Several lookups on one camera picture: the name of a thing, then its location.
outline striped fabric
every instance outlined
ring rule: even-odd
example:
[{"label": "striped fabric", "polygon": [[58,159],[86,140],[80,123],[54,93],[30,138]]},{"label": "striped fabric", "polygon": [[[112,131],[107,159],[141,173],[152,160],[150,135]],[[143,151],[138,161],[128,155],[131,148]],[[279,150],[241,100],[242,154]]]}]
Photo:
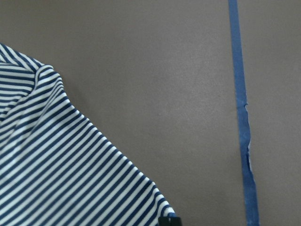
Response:
[{"label": "striped fabric", "polygon": [[0,225],[157,225],[164,196],[70,103],[50,65],[0,44]]}]

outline striped shirt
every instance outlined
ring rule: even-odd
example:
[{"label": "striped shirt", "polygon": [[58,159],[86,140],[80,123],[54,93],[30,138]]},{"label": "striped shirt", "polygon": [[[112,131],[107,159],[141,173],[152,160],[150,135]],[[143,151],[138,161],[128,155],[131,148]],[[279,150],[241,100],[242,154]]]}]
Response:
[{"label": "striped shirt", "polygon": [[147,178],[70,103],[50,65],[0,44],[0,225],[158,225]]}]

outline garment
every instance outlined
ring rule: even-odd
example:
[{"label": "garment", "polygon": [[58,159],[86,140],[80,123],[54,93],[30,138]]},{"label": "garment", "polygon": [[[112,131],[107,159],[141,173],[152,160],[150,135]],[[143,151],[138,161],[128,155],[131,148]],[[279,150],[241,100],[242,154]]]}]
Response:
[{"label": "garment", "polygon": [[70,103],[50,65],[0,44],[0,225],[157,225],[175,217]]}]

